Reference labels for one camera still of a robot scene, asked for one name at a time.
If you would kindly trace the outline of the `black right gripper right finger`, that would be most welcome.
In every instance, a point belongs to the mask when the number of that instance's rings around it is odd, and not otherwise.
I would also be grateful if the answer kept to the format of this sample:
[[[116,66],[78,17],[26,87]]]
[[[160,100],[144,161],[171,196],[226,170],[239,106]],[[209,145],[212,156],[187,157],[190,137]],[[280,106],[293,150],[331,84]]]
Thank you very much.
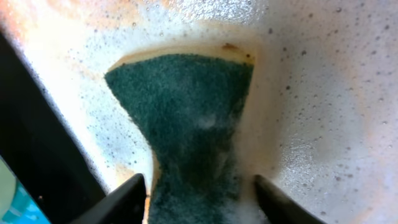
[[[324,224],[265,177],[254,176],[257,202],[270,223]]]

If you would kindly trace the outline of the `green and yellow sponge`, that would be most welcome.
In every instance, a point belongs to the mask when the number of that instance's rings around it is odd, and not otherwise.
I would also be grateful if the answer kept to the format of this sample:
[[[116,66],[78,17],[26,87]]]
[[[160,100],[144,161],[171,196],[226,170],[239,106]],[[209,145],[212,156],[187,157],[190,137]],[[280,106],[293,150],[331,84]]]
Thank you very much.
[[[149,223],[238,220],[242,177],[233,136],[253,70],[252,55],[223,48],[153,55],[105,75],[158,164]]]

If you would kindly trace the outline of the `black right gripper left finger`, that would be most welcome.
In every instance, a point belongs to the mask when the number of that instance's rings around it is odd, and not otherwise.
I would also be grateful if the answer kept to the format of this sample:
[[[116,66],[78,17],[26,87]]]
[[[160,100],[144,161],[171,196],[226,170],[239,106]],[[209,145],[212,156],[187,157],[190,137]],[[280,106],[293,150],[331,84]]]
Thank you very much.
[[[141,224],[146,197],[144,176],[135,174],[72,224]]]

